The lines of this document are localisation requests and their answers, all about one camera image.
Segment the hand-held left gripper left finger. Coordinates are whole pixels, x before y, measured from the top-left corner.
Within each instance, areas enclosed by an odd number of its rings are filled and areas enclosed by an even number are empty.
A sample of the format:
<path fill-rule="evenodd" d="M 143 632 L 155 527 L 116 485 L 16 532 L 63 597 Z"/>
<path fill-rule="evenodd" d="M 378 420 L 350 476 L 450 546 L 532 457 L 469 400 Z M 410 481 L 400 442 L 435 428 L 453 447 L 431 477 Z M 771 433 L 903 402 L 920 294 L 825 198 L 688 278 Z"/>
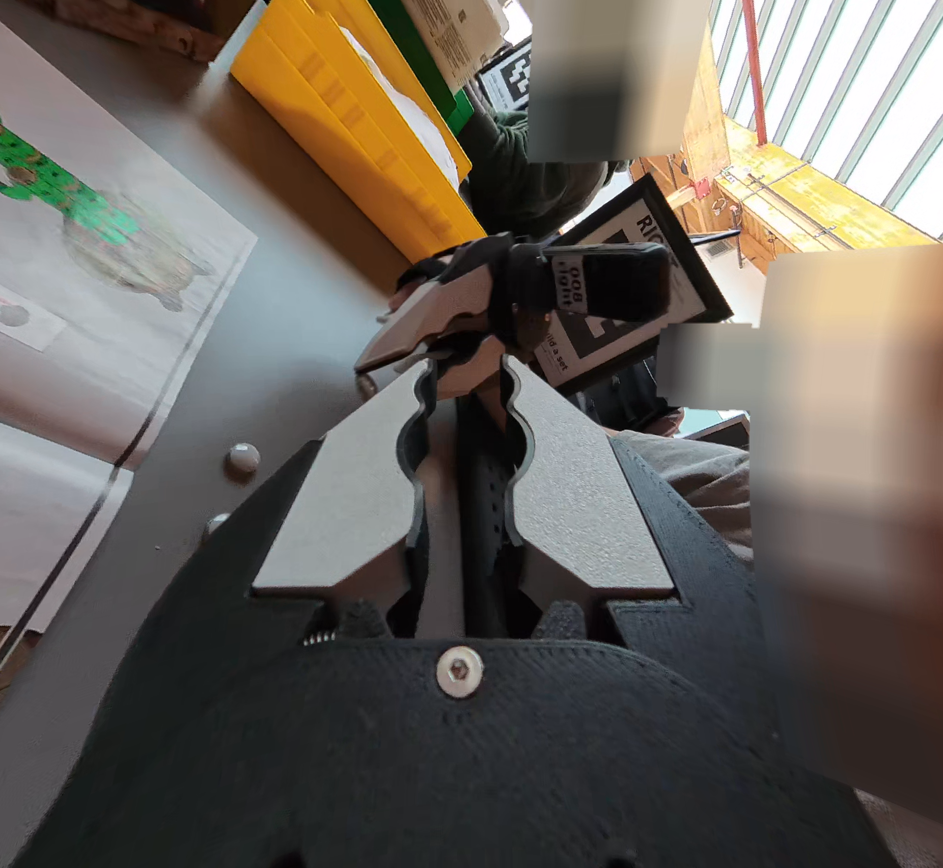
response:
<path fill-rule="evenodd" d="M 252 584 L 339 613 L 370 602 L 414 636 L 429 568 L 423 484 L 437 369 L 419 360 L 327 433 Z"/>

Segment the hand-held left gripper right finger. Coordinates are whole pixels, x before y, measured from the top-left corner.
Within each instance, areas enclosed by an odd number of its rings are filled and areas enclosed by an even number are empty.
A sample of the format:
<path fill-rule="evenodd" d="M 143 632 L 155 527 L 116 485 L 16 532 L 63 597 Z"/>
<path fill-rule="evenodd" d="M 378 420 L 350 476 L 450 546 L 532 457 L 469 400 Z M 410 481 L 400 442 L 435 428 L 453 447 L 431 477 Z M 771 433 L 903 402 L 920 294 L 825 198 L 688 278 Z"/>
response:
<path fill-rule="evenodd" d="M 508 631 L 614 634 L 609 603 L 670 598 L 675 584 L 606 431 L 509 355 L 501 405 Z"/>

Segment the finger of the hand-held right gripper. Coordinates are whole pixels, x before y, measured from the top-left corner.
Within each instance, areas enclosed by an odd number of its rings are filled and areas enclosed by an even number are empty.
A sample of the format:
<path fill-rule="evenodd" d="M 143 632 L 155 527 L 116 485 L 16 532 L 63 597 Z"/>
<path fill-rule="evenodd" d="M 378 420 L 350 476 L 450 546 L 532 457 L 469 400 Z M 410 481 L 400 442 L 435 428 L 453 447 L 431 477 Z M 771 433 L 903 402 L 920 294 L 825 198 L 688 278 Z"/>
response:
<path fill-rule="evenodd" d="M 497 336 L 489 318 L 494 288 L 494 269 L 489 265 L 419 288 L 371 339 L 356 362 L 356 373 L 410 367 L 423 359 L 435 363 L 436 346 L 464 350 L 484 336 Z"/>
<path fill-rule="evenodd" d="M 497 336 L 484 336 L 468 348 L 436 346 L 433 358 L 437 369 L 438 401 L 464 398 L 497 380 L 505 344 Z"/>

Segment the scattered grey lego studs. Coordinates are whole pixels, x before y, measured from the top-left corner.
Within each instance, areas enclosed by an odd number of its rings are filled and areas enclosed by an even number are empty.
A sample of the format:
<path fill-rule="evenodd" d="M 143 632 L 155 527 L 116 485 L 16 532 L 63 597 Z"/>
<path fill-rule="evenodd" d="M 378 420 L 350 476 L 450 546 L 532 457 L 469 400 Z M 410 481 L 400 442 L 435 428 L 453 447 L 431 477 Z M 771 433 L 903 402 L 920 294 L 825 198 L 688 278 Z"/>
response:
<path fill-rule="evenodd" d="M 240 488 L 250 485 L 261 464 L 261 453 L 257 447 L 248 442 L 238 442 L 226 452 L 221 472 L 230 484 Z M 204 526 L 200 541 L 206 543 L 208 538 L 225 523 L 230 517 L 229 512 L 219 513 L 211 517 Z"/>

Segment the white lego instruction booklet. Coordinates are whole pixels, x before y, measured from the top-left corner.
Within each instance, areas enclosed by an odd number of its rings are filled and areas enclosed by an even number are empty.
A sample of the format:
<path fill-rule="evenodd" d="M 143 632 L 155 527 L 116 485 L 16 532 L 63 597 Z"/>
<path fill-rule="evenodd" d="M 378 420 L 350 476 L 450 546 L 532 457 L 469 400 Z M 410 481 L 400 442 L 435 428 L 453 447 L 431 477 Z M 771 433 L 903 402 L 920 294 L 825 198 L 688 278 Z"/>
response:
<path fill-rule="evenodd" d="M 255 237 L 2 26 L 2 662 L 113 521 Z"/>

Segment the person's right hand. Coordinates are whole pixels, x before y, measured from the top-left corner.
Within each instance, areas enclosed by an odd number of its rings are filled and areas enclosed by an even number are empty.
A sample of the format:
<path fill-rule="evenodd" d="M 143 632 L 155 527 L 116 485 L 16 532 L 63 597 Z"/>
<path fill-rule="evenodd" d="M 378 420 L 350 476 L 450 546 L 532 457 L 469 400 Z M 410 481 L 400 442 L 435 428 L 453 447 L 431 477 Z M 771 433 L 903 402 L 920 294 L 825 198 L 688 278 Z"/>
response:
<path fill-rule="evenodd" d="M 409 299 L 414 296 L 419 288 L 435 281 L 438 281 L 438 277 L 431 274 L 420 272 L 410 272 L 408 274 L 405 273 L 404 276 L 401 277 L 396 291 L 388 300 L 387 311 L 383 314 L 383 316 L 378 317 L 377 321 L 380 321 L 381 319 L 385 321 L 391 318 L 396 311 L 398 311 Z"/>

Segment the black framed marker sign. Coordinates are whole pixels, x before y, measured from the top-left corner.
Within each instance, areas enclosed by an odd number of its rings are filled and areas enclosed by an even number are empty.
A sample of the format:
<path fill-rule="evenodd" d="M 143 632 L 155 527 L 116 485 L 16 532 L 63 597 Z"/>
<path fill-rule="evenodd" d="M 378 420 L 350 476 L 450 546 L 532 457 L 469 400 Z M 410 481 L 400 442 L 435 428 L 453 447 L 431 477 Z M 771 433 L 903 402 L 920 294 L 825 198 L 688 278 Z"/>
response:
<path fill-rule="evenodd" d="M 546 338 L 536 349 L 533 368 L 565 395 L 653 355 L 659 333 L 668 325 L 719 323 L 733 317 L 651 175 L 644 175 L 572 229 L 549 240 L 546 248 L 631 243 L 656 243 L 666 249 L 670 261 L 666 312 L 646 322 L 612 320 L 593 313 L 555 313 Z"/>

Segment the black perforated pad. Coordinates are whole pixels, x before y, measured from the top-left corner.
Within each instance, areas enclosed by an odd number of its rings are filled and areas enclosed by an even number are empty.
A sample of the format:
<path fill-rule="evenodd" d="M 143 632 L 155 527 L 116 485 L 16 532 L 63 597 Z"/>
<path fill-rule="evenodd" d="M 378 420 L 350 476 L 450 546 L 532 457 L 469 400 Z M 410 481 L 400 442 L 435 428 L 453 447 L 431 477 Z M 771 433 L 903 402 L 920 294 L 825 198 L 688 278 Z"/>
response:
<path fill-rule="evenodd" d="M 475 396 L 458 399 L 457 475 L 465 633 L 526 639 L 539 610 L 520 589 L 524 550 L 505 525 L 513 471 L 503 432 Z"/>

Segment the white paper sheet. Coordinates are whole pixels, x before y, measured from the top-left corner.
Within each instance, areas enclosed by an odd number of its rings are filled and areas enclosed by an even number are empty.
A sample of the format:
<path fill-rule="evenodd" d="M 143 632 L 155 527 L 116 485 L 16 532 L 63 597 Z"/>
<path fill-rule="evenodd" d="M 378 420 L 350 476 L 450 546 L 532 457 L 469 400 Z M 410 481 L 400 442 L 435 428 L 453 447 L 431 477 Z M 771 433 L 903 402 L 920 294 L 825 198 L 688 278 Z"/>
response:
<path fill-rule="evenodd" d="M 433 120 L 431 120 L 415 102 L 408 98 L 407 95 L 401 93 L 387 80 L 372 56 L 347 28 L 340 27 L 340 31 L 371 71 L 371 74 L 383 88 L 386 96 L 394 104 L 395 108 L 397 108 L 412 133 L 418 138 L 418 141 L 435 161 L 454 190 L 458 191 L 460 180 L 458 178 L 453 155 Z"/>

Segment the yellow plastic bin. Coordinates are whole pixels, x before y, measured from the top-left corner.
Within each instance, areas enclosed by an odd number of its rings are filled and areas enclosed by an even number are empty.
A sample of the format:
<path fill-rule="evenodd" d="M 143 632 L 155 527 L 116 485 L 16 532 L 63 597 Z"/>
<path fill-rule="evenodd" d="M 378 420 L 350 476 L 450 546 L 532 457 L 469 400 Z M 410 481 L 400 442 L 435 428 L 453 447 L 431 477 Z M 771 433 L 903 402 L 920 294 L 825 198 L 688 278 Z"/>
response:
<path fill-rule="evenodd" d="M 461 183 L 467 155 L 367 0 L 271 0 L 231 74 L 409 261 L 482 238 L 340 27 L 433 120 Z"/>

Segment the small marker sign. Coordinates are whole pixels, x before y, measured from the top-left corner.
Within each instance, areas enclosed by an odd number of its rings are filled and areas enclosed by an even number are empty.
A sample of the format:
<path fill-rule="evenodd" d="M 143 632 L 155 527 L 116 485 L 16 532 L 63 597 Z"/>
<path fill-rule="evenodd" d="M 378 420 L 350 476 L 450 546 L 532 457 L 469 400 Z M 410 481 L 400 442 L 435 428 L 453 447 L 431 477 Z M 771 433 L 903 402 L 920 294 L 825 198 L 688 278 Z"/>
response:
<path fill-rule="evenodd" d="M 499 112 L 523 111 L 529 105 L 532 37 L 505 46 L 476 74 L 489 106 Z"/>

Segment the red ceiling pipe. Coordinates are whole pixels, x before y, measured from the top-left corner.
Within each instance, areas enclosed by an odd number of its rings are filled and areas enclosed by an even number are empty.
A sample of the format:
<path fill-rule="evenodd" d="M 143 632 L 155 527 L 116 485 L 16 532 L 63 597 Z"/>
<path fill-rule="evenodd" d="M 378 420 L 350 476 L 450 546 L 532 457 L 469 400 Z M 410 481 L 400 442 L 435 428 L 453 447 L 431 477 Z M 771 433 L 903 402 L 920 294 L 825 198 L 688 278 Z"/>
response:
<path fill-rule="evenodd" d="M 768 144 L 768 126 L 766 117 L 765 96 L 763 92 L 763 76 L 760 64 L 760 49 L 758 25 L 755 9 L 755 0 L 740 0 L 744 20 L 746 39 L 746 62 L 749 71 L 749 82 L 753 97 L 753 120 L 757 147 Z"/>

